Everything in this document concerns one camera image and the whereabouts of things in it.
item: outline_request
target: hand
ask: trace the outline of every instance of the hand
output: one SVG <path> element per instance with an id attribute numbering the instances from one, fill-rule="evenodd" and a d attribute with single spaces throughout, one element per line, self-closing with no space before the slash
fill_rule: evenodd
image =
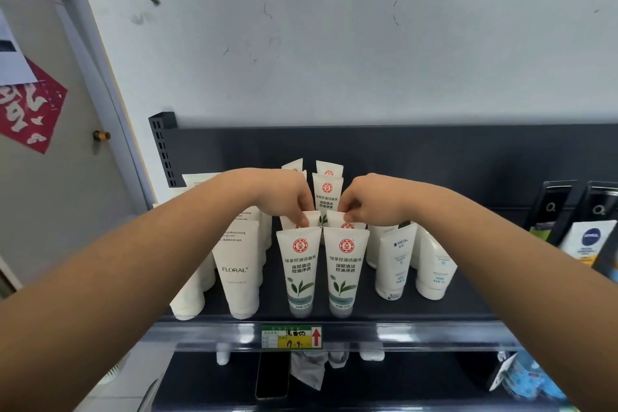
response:
<path id="1" fill-rule="evenodd" d="M 255 205 L 268 215 L 285 215 L 301 227 L 309 221 L 303 211 L 312 211 L 313 196 L 305 176 L 294 170 L 254 168 L 257 197 Z"/>
<path id="2" fill-rule="evenodd" d="M 344 220 L 387 227 L 410 220 L 410 189 L 414 182 L 370 173 L 354 178 L 339 199 Z"/>

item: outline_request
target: shelf price tag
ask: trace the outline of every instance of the shelf price tag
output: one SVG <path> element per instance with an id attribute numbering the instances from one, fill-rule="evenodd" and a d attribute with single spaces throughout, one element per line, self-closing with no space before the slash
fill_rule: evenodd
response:
<path id="1" fill-rule="evenodd" d="M 311 325 L 263 325 L 262 348 L 322 348 L 322 327 Z"/>

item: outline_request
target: forearm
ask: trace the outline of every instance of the forearm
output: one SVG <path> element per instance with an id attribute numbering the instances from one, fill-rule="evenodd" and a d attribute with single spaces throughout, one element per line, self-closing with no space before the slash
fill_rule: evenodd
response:
<path id="1" fill-rule="evenodd" d="M 230 222 L 254 205 L 253 188 L 246 170 L 219 175 L 0 304 L 0 409 L 11 401 L 14 409 L 75 406 L 163 313 Z"/>
<path id="2" fill-rule="evenodd" d="M 450 190 L 411 182 L 406 202 L 576 405 L 616 408 L 600 401 L 615 398 L 618 286 Z"/>

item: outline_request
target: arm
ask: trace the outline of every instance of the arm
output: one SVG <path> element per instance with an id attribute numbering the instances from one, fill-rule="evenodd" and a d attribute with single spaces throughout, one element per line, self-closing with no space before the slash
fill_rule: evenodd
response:
<path id="1" fill-rule="evenodd" d="M 252 205 L 307 226 L 313 199 L 295 171 L 222 173 L 3 301 L 0 410 L 73 410 Z"/>
<path id="2" fill-rule="evenodd" d="M 618 285 L 432 184 L 368 174 L 345 190 L 339 211 L 346 221 L 427 229 L 576 406 L 618 410 Z"/>

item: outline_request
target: red arrow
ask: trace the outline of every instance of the red arrow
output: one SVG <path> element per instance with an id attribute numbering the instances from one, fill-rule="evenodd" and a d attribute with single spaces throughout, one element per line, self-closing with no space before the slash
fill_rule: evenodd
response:
<path id="1" fill-rule="evenodd" d="M 313 337 L 313 346 L 317 347 L 318 343 L 320 342 L 320 331 L 319 330 L 314 330 L 313 334 L 311 334 L 311 337 Z"/>

